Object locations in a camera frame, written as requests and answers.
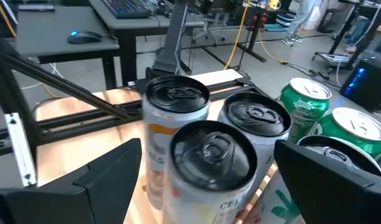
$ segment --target wooden board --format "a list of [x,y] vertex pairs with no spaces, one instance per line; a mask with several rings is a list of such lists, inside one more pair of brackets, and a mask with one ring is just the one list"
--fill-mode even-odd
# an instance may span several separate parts
[[[223,70],[194,75],[192,78],[203,82],[205,85],[212,85],[241,78],[241,75],[234,70]],[[127,89],[109,90],[95,93],[95,95],[112,104],[127,103],[140,99],[140,95],[137,92]],[[216,120],[218,118],[218,113],[221,110],[223,103],[224,100],[212,102],[209,109],[208,119]],[[37,120],[56,118],[92,109],[94,109],[93,106],[77,100],[76,98],[63,98],[40,106],[37,110]],[[138,182],[124,223],[161,224],[161,211],[156,210],[151,206],[145,193],[145,142],[143,121],[124,124],[38,147],[38,183],[39,185],[43,185],[72,172],[132,138],[140,138],[142,142],[142,161],[140,164]],[[261,184],[261,189],[257,191],[252,202],[256,201],[256,198],[267,185],[267,182],[273,176],[276,169],[277,167],[273,166],[269,170],[268,175]]]

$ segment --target computer mouse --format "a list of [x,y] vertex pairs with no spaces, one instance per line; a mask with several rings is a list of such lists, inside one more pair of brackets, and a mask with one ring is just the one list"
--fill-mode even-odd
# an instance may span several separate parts
[[87,44],[102,41],[102,35],[90,31],[73,31],[67,37],[70,44]]

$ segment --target floor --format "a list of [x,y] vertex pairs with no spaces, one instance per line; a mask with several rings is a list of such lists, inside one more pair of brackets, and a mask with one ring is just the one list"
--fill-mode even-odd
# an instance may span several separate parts
[[[222,61],[226,62],[233,48],[232,43],[235,40],[237,30],[225,30],[224,34],[226,35],[226,41],[220,42],[220,44],[225,45],[212,47],[212,40],[205,40],[204,38],[198,39],[196,45],[210,46],[207,47],[207,49],[213,54],[218,55]],[[283,35],[283,33],[278,32],[262,33],[261,37],[262,40],[264,40],[264,46],[271,55],[274,55],[281,60],[287,60],[291,63],[295,63],[306,68],[311,68],[318,71],[327,70],[327,67],[322,60],[317,58],[316,60],[312,61],[311,58],[315,51],[327,52],[333,43],[332,38],[315,31],[309,31],[305,32],[304,34],[307,36],[307,38],[305,38],[304,44],[295,44],[294,47],[287,47],[280,42],[280,38],[282,38]],[[239,41],[244,42],[246,36],[247,31],[243,31]],[[153,64],[155,58],[154,51],[163,45],[164,40],[164,36],[151,36],[147,37],[146,39],[139,37],[137,39],[137,51],[139,53],[137,56],[138,78],[144,78],[145,69]],[[183,47],[189,47],[190,43],[190,38],[185,37],[183,40]],[[345,44],[341,43],[338,52],[341,52],[344,48]],[[257,52],[261,56],[265,57],[267,62],[262,63],[245,53],[241,68],[243,71],[247,72],[250,75],[252,81],[259,88],[261,88],[264,92],[268,93],[273,98],[277,97],[280,94],[280,90],[285,85],[287,85],[292,78],[307,78],[306,75],[300,73],[299,71],[280,65],[275,60],[269,58],[267,53],[263,50],[262,44],[260,42],[255,44],[254,52]],[[231,65],[237,65],[239,63],[240,57],[241,50],[237,48]],[[116,73],[121,74],[118,58],[115,59]],[[212,58],[212,56],[207,54],[207,52],[203,49],[183,50],[182,59],[185,63],[188,63],[189,59],[191,59],[189,66],[193,69],[193,74],[222,70],[224,67],[223,64]],[[47,70],[51,70],[48,65],[43,65],[43,67]],[[58,63],[57,68],[67,80],[76,83],[77,85],[80,85],[89,91],[95,92],[104,90],[104,78],[102,75],[103,69],[100,60],[84,60],[80,62]],[[349,71],[341,71],[339,73],[339,81],[344,83],[348,74]],[[15,73],[15,76],[20,86],[30,86],[37,83],[35,80],[27,78],[20,73]],[[119,75],[117,76],[117,81],[118,83],[121,83],[121,77]],[[57,96],[66,96],[66,94],[61,93],[53,88],[50,89]],[[23,93],[31,108],[34,107],[37,102],[50,98],[50,96],[46,94],[41,86],[23,90]],[[330,99],[330,104],[330,111],[339,106],[346,106],[355,108],[360,111],[365,111],[360,106],[340,96],[339,93],[334,90],[333,97]],[[372,114],[372,116],[381,122],[381,117],[377,116],[376,114]],[[3,127],[5,127],[5,124],[2,119],[2,111],[0,109],[0,128]]]

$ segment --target black can top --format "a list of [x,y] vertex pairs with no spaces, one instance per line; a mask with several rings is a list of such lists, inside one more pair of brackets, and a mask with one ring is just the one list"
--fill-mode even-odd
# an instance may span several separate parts
[[259,136],[279,136],[290,130],[291,117],[275,100],[256,93],[237,93],[226,99],[224,112],[237,127]]
[[191,113],[209,102],[204,84],[181,75],[154,78],[147,84],[145,94],[155,107],[174,113]]
[[239,189],[257,169],[250,141],[236,128],[217,121],[195,121],[180,128],[169,156],[181,177],[203,190]]
[[307,136],[301,139],[298,145],[381,177],[381,170],[374,164],[372,158],[369,159],[363,153],[337,139],[326,136]]

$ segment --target person's legs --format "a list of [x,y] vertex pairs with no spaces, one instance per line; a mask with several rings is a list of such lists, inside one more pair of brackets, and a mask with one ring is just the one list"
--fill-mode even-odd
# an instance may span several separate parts
[[359,39],[362,38],[366,30],[369,28],[370,23],[370,19],[357,20],[356,28],[346,42],[348,44],[348,46],[345,48],[346,53],[353,54],[357,50],[358,45],[363,42],[362,40],[359,41]]
[[315,2],[316,0],[300,1],[300,8],[294,17],[294,20],[292,20],[290,26],[288,27],[286,37],[282,40],[285,45],[292,47],[293,40],[303,43],[303,39],[299,36],[298,31],[302,24],[307,21],[312,14]]

